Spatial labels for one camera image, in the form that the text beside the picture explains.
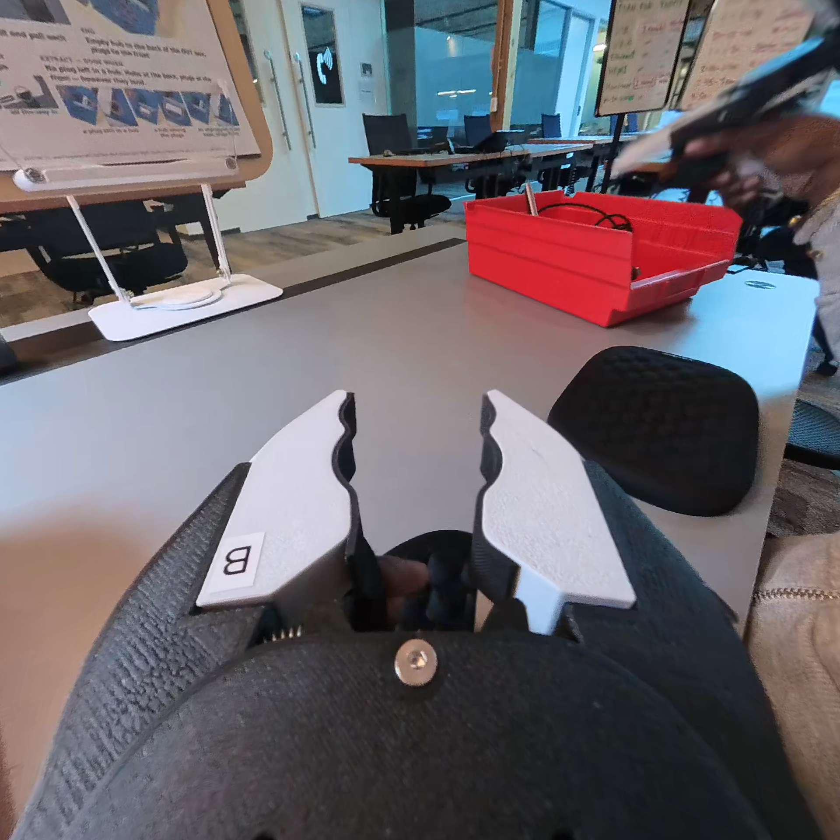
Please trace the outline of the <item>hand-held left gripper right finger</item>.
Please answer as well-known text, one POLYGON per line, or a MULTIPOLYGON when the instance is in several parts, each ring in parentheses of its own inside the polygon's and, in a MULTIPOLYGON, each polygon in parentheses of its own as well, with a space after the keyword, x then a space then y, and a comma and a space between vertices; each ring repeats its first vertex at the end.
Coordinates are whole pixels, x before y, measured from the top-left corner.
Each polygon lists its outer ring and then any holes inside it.
POLYGON ((585 463, 542 419, 499 390, 482 396, 471 579, 493 606, 523 608, 554 634, 568 604, 630 610, 637 595, 585 463))

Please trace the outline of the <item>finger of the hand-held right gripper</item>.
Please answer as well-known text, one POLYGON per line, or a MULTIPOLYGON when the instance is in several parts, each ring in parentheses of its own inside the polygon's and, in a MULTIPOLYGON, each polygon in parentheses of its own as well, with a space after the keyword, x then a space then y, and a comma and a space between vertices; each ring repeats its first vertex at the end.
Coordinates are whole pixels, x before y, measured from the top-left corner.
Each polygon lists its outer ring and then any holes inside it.
POLYGON ((698 134, 701 109, 688 111, 664 127, 639 135, 624 145, 613 164, 615 179, 626 175, 653 175, 656 179, 705 179, 703 161, 687 159, 685 145, 698 134))

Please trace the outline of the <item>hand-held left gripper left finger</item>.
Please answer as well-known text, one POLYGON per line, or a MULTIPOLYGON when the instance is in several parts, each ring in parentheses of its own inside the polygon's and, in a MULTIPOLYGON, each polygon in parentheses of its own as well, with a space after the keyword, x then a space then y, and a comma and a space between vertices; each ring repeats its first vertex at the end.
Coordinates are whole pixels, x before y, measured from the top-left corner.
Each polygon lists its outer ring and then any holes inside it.
POLYGON ((338 390, 247 463, 197 608, 307 608, 347 594, 347 551, 361 524, 354 435, 354 394, 338 390))

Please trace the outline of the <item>red plastic bin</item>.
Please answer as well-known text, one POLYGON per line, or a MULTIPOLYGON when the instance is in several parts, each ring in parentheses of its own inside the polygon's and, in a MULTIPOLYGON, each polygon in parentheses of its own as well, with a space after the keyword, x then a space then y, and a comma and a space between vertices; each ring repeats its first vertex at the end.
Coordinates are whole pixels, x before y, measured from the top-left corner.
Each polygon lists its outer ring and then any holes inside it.
POLYGON ((724 206, 537 192, 465 205, 469 272, 602 328, 694 297, 724 277, 741 217, 724 206))

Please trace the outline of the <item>person's right hand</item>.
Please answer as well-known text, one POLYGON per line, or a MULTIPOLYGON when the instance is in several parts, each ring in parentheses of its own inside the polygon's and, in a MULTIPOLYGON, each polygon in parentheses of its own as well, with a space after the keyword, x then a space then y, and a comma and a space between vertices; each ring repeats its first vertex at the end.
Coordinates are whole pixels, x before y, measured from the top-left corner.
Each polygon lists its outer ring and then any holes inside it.
POLYGON ((816 208, 839 187, 839 121, 822 114, 765 122, 720 138, 730 154, 761 163, 783 194, 816 208))

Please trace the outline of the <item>person's left hand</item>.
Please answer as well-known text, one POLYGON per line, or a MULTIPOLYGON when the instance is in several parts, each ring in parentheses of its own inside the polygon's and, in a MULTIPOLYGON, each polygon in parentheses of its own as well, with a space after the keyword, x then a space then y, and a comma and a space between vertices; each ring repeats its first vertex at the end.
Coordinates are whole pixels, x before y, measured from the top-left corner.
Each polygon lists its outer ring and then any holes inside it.
POLYGON ((383 555, 377 559, 385 585, 385 610, 388 623, 401 622, 406 600, 425 591, 429 581, 427 565, 421 561, 383 555))

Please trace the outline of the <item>wide handwritten whiteboard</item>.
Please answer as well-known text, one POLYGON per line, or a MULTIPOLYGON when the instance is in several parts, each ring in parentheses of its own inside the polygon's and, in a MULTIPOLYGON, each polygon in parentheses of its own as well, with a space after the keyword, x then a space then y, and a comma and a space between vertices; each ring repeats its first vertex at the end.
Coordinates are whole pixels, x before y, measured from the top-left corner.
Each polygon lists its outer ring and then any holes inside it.
POLYGON ((682 112, 714 99, 768 60, 797 47, 815 12, 802 1, 717 1, 679 98, 682 112))

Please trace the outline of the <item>narrow handwritten whiteboard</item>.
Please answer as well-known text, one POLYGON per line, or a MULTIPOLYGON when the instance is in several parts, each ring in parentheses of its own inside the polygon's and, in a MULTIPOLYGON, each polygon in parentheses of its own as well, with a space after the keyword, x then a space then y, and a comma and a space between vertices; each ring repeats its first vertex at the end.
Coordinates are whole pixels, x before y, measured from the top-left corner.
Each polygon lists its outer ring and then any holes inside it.
POLYGON ((595 101, 599 118, 665 108, 689 1, 615 1, 595 101))

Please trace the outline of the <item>white document stand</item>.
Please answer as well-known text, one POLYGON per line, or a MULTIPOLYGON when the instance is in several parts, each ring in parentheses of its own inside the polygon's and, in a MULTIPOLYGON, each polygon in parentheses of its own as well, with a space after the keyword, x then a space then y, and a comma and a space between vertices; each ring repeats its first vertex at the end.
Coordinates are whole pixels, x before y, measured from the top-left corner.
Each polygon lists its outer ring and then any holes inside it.
POLYGON ((63 195, 76 220, 72 232, 82 235, 87 245, 84 254, 94 256, 108 289, 116 298, 115 302, 93 307, 89 317, 104 339, 124 342, 273 301, 282 295, 282 289, 230 269, 214 208, 211 181, 234 175, 239 175, 238 157, 231 150, 154 163, 21 165, 14 173, 13 181, 25 193, 63 195), (156 182, 200 186, 217 249, 217 275, 169 290, 136 295, 130 291, 125 275, 114 273, 116 259, 109 260, 102 249, 105 234, 93 231, 77 198, 80 194, 87 196, 110 187, 146 187, 156 182))

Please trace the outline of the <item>wooden edged office desk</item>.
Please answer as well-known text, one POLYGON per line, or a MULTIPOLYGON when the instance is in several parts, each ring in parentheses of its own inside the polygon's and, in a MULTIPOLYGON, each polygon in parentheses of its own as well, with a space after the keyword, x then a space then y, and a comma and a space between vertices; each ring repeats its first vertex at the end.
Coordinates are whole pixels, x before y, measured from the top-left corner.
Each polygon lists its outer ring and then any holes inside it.
POLYGON ((531 169, 532 155, 525 145, 489 153, 448 153, 420 150, 416 154, 352 156, 349 163, 372 173, 375 197, 389 196, 404 186, 406 194, 432 193, 442 184, 467 185, 474 197, 505 194, 502 187, 531 169))

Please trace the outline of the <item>black office chair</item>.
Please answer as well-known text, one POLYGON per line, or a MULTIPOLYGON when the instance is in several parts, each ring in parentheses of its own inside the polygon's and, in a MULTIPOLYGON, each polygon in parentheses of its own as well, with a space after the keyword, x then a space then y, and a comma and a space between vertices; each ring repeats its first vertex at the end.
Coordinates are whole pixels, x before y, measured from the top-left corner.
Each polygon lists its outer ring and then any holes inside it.
MULTIPOLYGON (((362 120, 369 156, 411 156, 419 151, 405 114, 364 114, 362 120)), ((370 209, 374 216, 389 219, 392 234, 400 234, 406 225, 412 230, 424 228, 427 220, 452 207, 451 200, 435 193, 431 183, 424 192, 418 191, 423 179, 413 167, 385 166, 371 169, 371 174, 370 209)))
MULTIPOLYGON (((142 202, 88 204, 80 211, 123 290, 142 295, 187 268, 183 247, 161 240, 154 216, 142 202)), ((92 303, 111 293, 71 208, 35 211, 24 218, 34 239, 29 255, 50 281, 72 294, 74 302, 92 303)))

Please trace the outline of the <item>person's beige jacket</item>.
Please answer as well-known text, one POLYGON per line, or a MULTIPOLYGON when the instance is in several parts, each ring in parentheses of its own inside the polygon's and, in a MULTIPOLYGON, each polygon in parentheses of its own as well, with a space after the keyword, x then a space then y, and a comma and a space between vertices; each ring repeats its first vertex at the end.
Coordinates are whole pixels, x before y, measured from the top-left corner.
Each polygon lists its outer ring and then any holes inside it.
POLYGON ((795 782, 839 838, 838 532, 765 543, 746 638, 795 782))

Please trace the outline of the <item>black phone sign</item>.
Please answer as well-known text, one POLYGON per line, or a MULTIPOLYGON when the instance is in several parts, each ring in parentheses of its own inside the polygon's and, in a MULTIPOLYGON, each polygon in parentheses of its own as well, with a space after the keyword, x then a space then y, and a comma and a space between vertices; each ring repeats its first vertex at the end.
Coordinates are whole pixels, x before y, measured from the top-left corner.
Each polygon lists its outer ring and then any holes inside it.
POLYGON ((335 14, 332 9, 303 4, 301 21, 315 101, 319 105, 342 107, 345 102, 335 14))

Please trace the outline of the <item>instruction sheet on white stand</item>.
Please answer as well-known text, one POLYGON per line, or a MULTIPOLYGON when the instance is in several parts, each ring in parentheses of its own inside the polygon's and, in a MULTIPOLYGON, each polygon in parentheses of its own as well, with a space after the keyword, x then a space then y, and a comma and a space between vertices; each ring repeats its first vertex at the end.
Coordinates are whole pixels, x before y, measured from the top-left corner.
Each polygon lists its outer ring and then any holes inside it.
MULTIPOLYGON (((230 74, 234 80, 236 92, 244 107, 248 124, 253 130, 259 147, 258 155, 237 156, 239 175, 215 178, 211 181, 211 185, 218 187, 240 187, 267 172, 272 159, 272 141, 255 83, 249 75, 249 63, 240 40, 230 2, 207 2, 207 5, 211 10, 230 74)), ((64 197, 59 193, 27 193, 18 189, 13 181, 16 170, 2 171, 3 212, 57 207, 64 203, 64 197)), ((173 183, 167 185, 163 182, 156 182, 146 187, 110 187, 101 192, 93 192, 87 196, 80 194, 78 197, 89 203, 99 201, 107 202, 118 201, 124 198, 151 198, 158 195, 195 192, 198 187, 199 185, 192 184, 173 183)))

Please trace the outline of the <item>wooden post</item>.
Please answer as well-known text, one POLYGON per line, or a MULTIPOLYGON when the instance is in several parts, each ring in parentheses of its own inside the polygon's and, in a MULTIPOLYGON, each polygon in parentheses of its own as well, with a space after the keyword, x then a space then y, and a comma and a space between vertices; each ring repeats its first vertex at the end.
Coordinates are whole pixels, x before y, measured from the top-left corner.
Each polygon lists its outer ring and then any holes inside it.
POLYGON ((522 1, 498 1, 496 38, 491 51, 490 126, 509 130, 515 88, 522 1))

